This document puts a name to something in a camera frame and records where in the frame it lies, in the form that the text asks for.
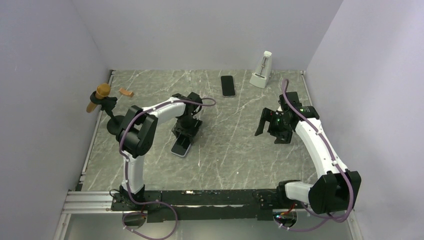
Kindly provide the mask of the lilac phone case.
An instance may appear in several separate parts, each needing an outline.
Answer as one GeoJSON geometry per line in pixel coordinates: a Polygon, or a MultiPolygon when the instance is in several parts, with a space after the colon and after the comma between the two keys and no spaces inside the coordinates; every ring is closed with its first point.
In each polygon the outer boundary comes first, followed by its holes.
{"type": "Polygon", "coordinates": [[[186,155],[189,152],[189,149],[191,147],[191,142],[190,142],[190,138],[180,135],[174,142],[172,148],[171,148],[171,153],[179,156],[181,158],[185,158],[186,155]]]}

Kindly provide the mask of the black phone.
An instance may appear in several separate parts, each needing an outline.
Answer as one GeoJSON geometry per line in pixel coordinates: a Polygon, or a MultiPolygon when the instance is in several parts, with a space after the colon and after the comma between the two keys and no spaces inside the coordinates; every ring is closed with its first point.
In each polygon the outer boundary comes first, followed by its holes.
{"type": "Polygon", "coordinates": [[[236,96],[236,88],[234,77],[231,75],[223,75],[220,77],[222,96],[231,98],[236,96]]]}

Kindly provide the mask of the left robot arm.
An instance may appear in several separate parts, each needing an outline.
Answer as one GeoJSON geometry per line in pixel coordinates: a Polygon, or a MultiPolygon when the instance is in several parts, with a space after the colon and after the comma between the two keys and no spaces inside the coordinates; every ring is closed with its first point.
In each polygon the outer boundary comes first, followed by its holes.
{"type": "Polygon", "coordinates": [[[203,123],[195,117],[203,106],[203,99],[194,92],[188,96],[176,93],[166,101],[145,108],[133,105],[121,116],[114,132],[124,163],[119,194],[129,209],[137,210],[145,201],[144,158],[153,145],[157,127],[176,119],[171,130],[176,138],[171,152],[184,158],[203,123]]]}

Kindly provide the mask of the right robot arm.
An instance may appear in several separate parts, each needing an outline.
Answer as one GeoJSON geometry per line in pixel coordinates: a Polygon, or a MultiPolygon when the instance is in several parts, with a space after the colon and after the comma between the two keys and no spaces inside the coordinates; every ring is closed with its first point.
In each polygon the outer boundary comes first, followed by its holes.
{"type": "Polygon", "coordinates": [[[279,96],[277,110],[262,110],[255,135],[267,132],[275,144],[291,143],[293,134],[303,141],[318,176],[314,184],[300,180],[281,181],[276,188],[276,203],[288,208],[294,202],[308,204],[315,214],[350,212],[356,202],[362,182],[357,171],[350,171],[329,142],[313,106],[300,103],[298,93],[284,92],[279,96]]]}

